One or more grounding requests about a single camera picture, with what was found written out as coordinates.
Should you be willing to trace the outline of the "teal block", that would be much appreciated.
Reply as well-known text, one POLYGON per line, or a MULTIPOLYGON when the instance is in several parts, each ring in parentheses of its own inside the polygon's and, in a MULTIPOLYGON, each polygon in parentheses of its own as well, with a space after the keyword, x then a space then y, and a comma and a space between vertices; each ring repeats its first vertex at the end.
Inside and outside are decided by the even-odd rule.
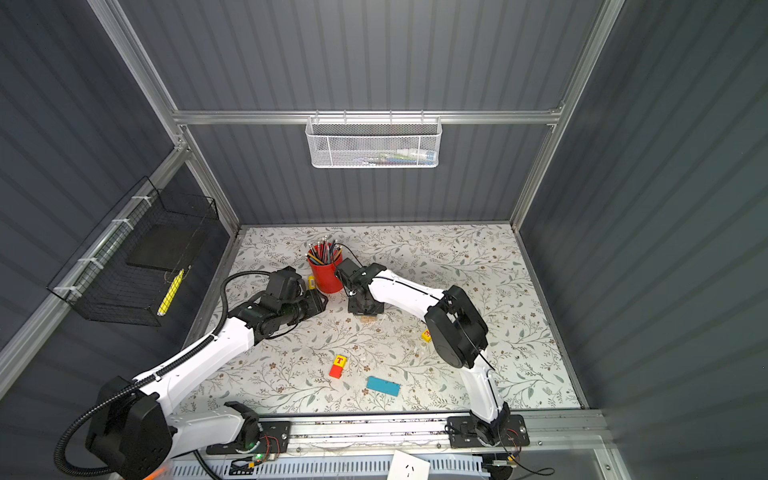
POLYGON ((400 393, 401 386, 388 380, 369 376, 367 378, 366 388, 378 393, 397 397, 400 393))

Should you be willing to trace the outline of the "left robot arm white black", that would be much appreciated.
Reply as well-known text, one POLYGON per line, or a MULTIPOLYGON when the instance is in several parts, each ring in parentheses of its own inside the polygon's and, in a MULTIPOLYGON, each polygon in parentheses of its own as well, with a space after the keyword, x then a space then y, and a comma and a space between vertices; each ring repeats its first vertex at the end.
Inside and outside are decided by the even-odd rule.
POLYGON ((144 479, 168 459, 210 444, 235 442, 246 451, 253 449, 260 435, 258 416, 240 402, 190 420, 174 411, 220 367, 281 336, 281 326, 295 328, 326 310, 327 296, 307 288, 294 268, 263 275, 266 288, 237 306, 230 306, 227 289, 220 289, 221 317, 208 334, 131 380, 116 377, 105 384, 96 404, 56 443, 56 468, 72 477, 117 473, 124 479, 144 479))

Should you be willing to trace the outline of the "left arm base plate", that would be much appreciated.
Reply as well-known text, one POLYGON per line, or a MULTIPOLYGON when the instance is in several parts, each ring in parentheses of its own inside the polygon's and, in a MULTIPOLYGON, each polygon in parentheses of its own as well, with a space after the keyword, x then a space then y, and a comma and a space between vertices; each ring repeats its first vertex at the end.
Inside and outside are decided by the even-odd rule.
POLYGON ((246 422, 235 439, 206 448, 208 455, 267 455, 287 451, 290 440, 289 421, 246 422))

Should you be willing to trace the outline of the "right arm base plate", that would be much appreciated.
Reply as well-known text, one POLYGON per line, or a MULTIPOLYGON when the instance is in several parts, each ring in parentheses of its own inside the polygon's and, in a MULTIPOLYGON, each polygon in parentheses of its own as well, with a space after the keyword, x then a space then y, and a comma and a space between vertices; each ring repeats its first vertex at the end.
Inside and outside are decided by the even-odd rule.
POLYGON ((506 415, 487 424, 473 415, 450 416, 444 431, 454 449, 479 447, 522 448, 530 445, 525 421, 521 415, 506 415))

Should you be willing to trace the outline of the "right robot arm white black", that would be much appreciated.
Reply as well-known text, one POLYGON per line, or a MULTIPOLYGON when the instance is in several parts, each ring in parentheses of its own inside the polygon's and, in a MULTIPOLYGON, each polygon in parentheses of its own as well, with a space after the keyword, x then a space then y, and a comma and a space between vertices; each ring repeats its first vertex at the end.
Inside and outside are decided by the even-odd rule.
POLYGON ((467 293, 453 285, 435 289, 407 280, 386 267, 347 259, 336 269, 354 315, 378 315, 392 305, 423 321, 440 358, 460 372, 470 400, 474 433, 488 446, 500 443, 510 415, 495 380, 487 349, 489 328, 467 293))

